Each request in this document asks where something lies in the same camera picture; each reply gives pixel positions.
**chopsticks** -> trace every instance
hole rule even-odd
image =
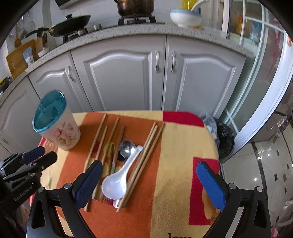
[[[123,203],[124,203],[124,201],[125,201],[125,199],[126,199],[126,197],[128,195],[129,188],[131,188],[131,186],[132,186],[132,184],[133,184],[133,182],[135,180],[135,177],[138,174],[139,169],[140,169],[142,163],[144,162],[144,159],[145,159],[145,156],[146,156],[146,154],[148,152],[148,149],[149,149],[149,146],[151,144],[151,141],[153,140],[153,138],[155,136],[155,133],[157,131],[157,128],[158,128],[158,126],[156,125],[155,122],[153,124],[153,127],[151,128],[151,131],[149,133],[149,136],[147,137],[147,140],[145,142],[145,145],[146,146],[144,147],[144,150],[142,152],[142,155],[138,158],[138,160],[136,162],[136,165],[135,165],[135,167],[134,167],[134,169],[133,169],[133,171],[132,171],[132,173],[131,173],[131,175],[129,177],[129,180],[127,182],[127,191],[126,191],[126,194],[123,196],[122,199],[119,200],[118,209],[116,210],[116,212],[119,212],[120,211],[120,209],[121,209],[121,207],[122,207],[122,205],[123,205]]]
[[[112,167],[111,167],[110,174],[113,174],[115,172],[115,167],[116,167],[118,153],[119,153],[119,145],[122,142],[122,138],[123,138],[124,132],[125,132],[125,126],[123,126],[121,128],[121,130],[120,130],[120,134],[119,134],[119,137],[118,137],[118,141],[117,141],[117,144],[116,144],[116,147],[115,147],[114,157],[113,157],[113,160],[112,160]]]
[[[111,131],[111,134],[110,134],[109,140],[108,140],[107,144],[105,145],[105,149],[106,149],[106,150],[104,150],[104,155],[103,155],[103,157],[102,157],[102,159],[101,159],[101,162],[102,162],[103,165],[104,165],[104,162],[105,162],[105,159],[106,159],[106,156],[107,156],[107,153],[108,153],[109,147],[110,147],[110,143],[111,143],[111,140],[112,140],[113,134],[114,134],[115,129],[116,129],[116,127],[117,127],[118,121],[119,121],[119,117],[117,117],[117,119],[116,119],[116,121],[115,121],[115,124],[114,124],[114,126],[113,126],[113,128],[112,128],[112,131]],[[100,152],[101,152],[101,150],[102,150],[102,145],[103,145],[103,142],[104,142],[104,138],[105,138],[106,132],[107,132],[107,126],[106,126],[105,129],[104,129],[104,133],[103,133],[103,136],[102,136],[102,139],[101,139],[101,143],[100,143],[100,145],[99,145],[99,149],[98,149],[97,155],[96,155],[96,157],[95,157],[95,160],[98,160],[98,158],[99,158],[99,156],[100,156]],[[96,193],[97,193],[97,190],[98,190],[98,185],[99,185],[99,182],[98,182],[97,186],[95,187],[95,190],[93,191],[93,194],[92,194],[92,197],[91,197],[92,199],[94,199],[95,196],[96,196]],[[89,202],[90,202],[90,200],[88,201],[88,203],[87,203],[86,206],[84,207],[84,211],[87,211]]]
[[[147,154],[147,156],[146,156],[146,158],[145,158],[145,160],[144,160],[144,162],[142,164],[142,166],[140,167],[139,172],[136,175],[135,180],[134,180],[131,188],[129,189],[129,192],[127,193],[127,196],[126,196],[126,198],[124,200],[124,203],[122,204],[123,207],[126,206],[126,203],[128,202],[128,200],[129,200],[129,198],[130,198],[130,196],[131,196],[131,194],[132,194],[132,192],[133,192],[133,190],[134,190],[134,188],[135,188],[135,186],[136,186],[136,184],[137,184],[137,182],[139,180],[139,177],[141,176],[141,174],[142,174],[142,172],[143,172],[148,160],[150,159],[151,154],[152,154],[152,152],[153,152],[153,150],[154,150],[154,148],[155,148],[155,146],[157,144],[157,141],[158,141],[160,135],[162,134],[164,126],[165,126],[165,123],[162,124],[162,126],[161,126],[161,128],[160,128],[160,130],[159,130],[159,132],[158,132],[158,134],[157,134],[157,136],[156,136],[156,138],[155,138],[155,140],[154,140],[154,142],[153,142],[153,144],[152,144],[152,146],[151,146],[151,148],[150,148],[150,150],[149,150],[149,152],[148,152],[148,154]]]
[[[106,136],[106,133],[107,133],[107,129],[108,129],[108,127],[105,126],[105,129],[104,129],[104,132],[103,132],[103,135],[102,135],[102,138],[101,138],[101,142],[100,142],[100,145],[99,145],[99,149],[98,149],[97,154],[95,156],[95,160],[98,160],[98,158],[100,156],[100,152],[101,152],[101,149],[102,149],[102,146],[103,146],[103,143],[104,143],[104,139],[105,139],[105,136]],[[88,203],[84,207],[84,211],[85,212],[87,212],[87,210],[88,210],[88,204],[89,204],[89,202],[90,202],[90,200],[88,201]]]
[[[116,130],[116,127],[117,127],[118,121],[119,121],[119,117],[117,117],[117,119],[116,119],[116,121],[115,121],[115,124],[114,124],[114,126],[113,126],[113,128],[112,128],[112,131],[111,131],[110,137],[109,137],[109,139],[108,139],[108,142],[107,142],[107,144],[105,145],[106,150],[104,150],[104,154],[103,154],[103,157],[102,157],[102,159],[101,159],[101,162],[102,162],[103,166],[104,166],[104,162],[105,162],[106,156],[107,156],[107,154],[108,154],[108,151],[109,151],[109,148],[110,148],[110,144],[111,144],[111,140],[112,140],[113,135],[114,135],[114,132],[115,132],[115,130]],[[97,186],[95,187],[95,190],[93,191],[92,199],[95,199],[95,197],[96,197],[96,193],[97,193],[97,190],[98,190],[99,182],[98,182]]]
[[[105,119],[106,119],[106,116],[107,116],[107,115],[104,114],[104,116],[103,116],[103,118],[102,118],[102,120],[101,120],[101,122],[100,122],[99,128],[98,128],[98,130],[97,130],[97,132],[96,132],[96,134],[95,134],[95,137],[94,137],[94,139],[93,139],[93,143],[92,143],[91,149],[90,149],[90,151],[89,151],[89,153],[88,153],[88,157],[87,157],[86,162],[85,162],[85,164],[84,164],[84,171],[83,171],[83,173],[86,171],[86,169],[87,169],[87,167],[88,167],[88,162],[89,162],[89,160],[90,160],[91,154],[93,153],[93,149],[95,148],[95,144],[96,144],[96,142],[97,142],[98,136],[99,136],[99,134],[100,134],[100,130],[101,130],[102,126],[103,126],[103,123],[104,123],[104,121],[105,121]]]

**kitchen cabinet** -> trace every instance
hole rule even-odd
[[[70,52],[43,64],[29,79],[40,98],[56,89],[64,94],[72,113],[92,111]]]
[[[245,56],[221,46],[168,35],[162,109],[219,118],[244,62]]]
[[[138,35],[72,50],[93,110],[161,110],[165,49],[165,35]]]
[[[0,107],[0,143],[10,153],[27,152],[38,146],[41,136],[34,131],[32,121],[39,101],[26,77]]]

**tablecloth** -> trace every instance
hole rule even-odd
[[[93,200],[90,212],[80,210],[93,233],[97,237],[203,237],[219,213],[196,176],[196,165],[202,160],[219,173],[217,148],[203,122],[185,112],[106,113],[104,126],[108,125],[109,130],[120,117],[112,139],[114,145],[122,125],[126,126],[124,139],[133,140],[136,145],[144,144],[154,121],[159,126],[162,122],[166,125],[125,208],[116,212],[111,205]],[[103,114],[74,114],[81,139],[70,151],[58,149],[42,138],[40,145],[46,153],[56,151],[58,155],[57,162],[42,173],[41,184],[47,190],[73,182],[82,173]],[[57,211],[65,232],[72,235],[61,209]]]

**blue gripper pad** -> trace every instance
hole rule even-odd
[[[32,149],[31,151],[25,153],[22,156],[22,163],[23,164],[29,164],[31,162],[33,162],[34,160],[40,158],[41,156],[43,156],[45,154],[45,149],[43,146],[39,146],[37,148]]]
[[[86,206],[100,180],[100,177],[102,176],[102,173],[102,163],[95,160],[86,172],[80,174],[74,181],[73,196],[75,197],[75,207],[77,209]]]
[[[223,211],[226,205],[225,193],[202,162],[199,162],[196,166],[196,175],[206,190],[214,207]]]

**floral cup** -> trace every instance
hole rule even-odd
[[[70,150],[80,139],[80,130],[65,96],[58,90],[47,93],[40,101],[33,117],[33,128],[62,150]]]

